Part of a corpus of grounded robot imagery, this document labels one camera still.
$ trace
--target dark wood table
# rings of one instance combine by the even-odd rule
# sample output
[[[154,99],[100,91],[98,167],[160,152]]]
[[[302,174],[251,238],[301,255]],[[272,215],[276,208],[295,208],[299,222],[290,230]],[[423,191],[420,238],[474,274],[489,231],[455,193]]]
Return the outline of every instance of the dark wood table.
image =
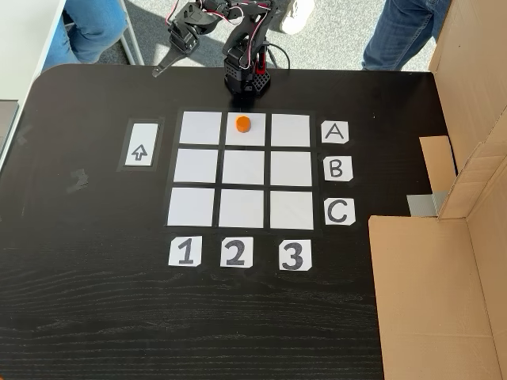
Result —
[[[429,73],[272,70],[232,101],[223,69],[61,66],[38,78],[0,177],[0,375],[10,379],[382,379],[370,215],[410,215],[431,193],[420,136],[446,135]],[[253,267],[167,265],[173,137],[184,108],[311,112],[347,120],[356,202],[348,229],[317,221],[308,272],[278,268],[276,231]],[[118,170],[130,119],[163,118],[156,170]],[[319,140],[319,161],[336,146]]]

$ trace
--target jeans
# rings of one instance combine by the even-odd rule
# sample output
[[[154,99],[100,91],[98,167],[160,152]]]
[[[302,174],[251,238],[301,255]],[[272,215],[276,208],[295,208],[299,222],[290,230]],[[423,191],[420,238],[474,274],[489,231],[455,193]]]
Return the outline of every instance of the jeans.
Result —
[[[363,55],[365,70],[401,70],[440,34],[451,0],[386,0]]]
[[[67,32],[60,18],[43,70],[63,63],[95,63],[127,27],[118,0],[67,0],[64,9],[74,25]]]

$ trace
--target white sneaker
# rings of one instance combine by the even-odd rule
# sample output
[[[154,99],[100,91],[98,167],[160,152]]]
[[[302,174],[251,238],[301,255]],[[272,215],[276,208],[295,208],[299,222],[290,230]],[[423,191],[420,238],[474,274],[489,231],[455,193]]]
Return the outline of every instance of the white sneaker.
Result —
[[[280,30],[287,34],[301,32],[314,8],[314,0],[292,0],[280,24]]]

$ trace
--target white desk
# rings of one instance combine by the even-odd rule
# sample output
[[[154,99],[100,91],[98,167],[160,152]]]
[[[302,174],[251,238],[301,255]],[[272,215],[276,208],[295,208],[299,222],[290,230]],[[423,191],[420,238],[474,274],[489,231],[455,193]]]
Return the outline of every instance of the white desk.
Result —
[[[0,99],[19,103],[13,128],[4,145],[6,148],[30,87],[42,70],[64,4],[65,0],[0,1]],[[6,151],[4,149],[0,157],[0,169]]]

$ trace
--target cardboard flap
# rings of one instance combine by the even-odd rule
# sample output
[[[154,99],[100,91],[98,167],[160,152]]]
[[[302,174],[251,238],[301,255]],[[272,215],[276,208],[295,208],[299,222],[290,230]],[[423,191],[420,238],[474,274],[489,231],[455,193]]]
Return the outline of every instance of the cardboard flap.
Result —
[[[456,179],[451,144],[447,136],[420,137],[433,193],[449,192]]]
[[[468,225],[501,372],[507,377],[507,159],[481,194]]]
[[[506,143],[480,143],[459,172],[439,219],[466,218],[507,155]]]
[[[505,15],[505,1],[454,0],[439,37],[431,68],[458,170],[488,136],[507,141]]]
[[[501,380],[465,219],[369,221],[386,380]]]

